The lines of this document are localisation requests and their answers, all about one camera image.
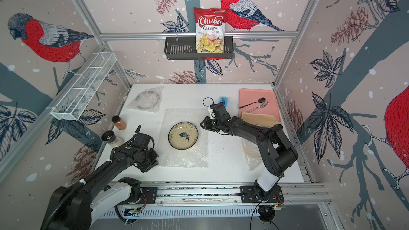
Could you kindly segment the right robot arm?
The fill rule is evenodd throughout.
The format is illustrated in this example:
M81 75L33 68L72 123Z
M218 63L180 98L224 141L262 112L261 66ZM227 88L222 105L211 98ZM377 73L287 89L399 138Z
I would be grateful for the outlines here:
M259 149L265 169L255 182L263 192L273 189L284 172L299 158L298 153L283 131L281 124L260 127L232 117L222 103L209 106L213 116L206 116L200 126L211 132L243 138Z

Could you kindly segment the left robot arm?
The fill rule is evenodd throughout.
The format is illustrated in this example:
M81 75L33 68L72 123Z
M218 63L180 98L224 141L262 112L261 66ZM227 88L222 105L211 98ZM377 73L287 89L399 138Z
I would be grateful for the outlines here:
M111 152L110 158L72 186L61 186L51 195L41 229L88 230L103 214L118 204L146 203L147 197L134 178L123 177L114 186L109 183L130 166L147 172L158 164L153 148L122 145Z

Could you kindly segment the dark rimmed plate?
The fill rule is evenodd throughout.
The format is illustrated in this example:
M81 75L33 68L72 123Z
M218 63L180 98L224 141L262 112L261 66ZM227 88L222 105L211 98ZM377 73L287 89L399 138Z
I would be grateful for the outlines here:
M153 90L141 92L136 98L136 107L140 110L153 109L159 105L160 94Z

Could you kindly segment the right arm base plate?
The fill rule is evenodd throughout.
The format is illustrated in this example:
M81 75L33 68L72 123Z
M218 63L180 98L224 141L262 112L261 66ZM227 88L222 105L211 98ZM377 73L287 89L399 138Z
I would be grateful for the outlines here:
M283 203L284 197L280 186L275 186L269 191L263 191L258 186L240 186L240 197L242 203Z

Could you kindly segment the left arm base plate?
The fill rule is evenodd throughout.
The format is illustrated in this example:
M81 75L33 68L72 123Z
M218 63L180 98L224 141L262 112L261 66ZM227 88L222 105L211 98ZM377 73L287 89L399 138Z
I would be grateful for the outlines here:
M119 205L144 205L155 204L157 197L157 187L133 187L130 197L119 203Z

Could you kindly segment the cream dinner plate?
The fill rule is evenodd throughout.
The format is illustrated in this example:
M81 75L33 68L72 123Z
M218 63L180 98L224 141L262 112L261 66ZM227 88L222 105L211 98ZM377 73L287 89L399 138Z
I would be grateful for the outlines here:
M199 138L196 126L190 122L179 122L168 134L170 145L177 150L186 150L194 146Z

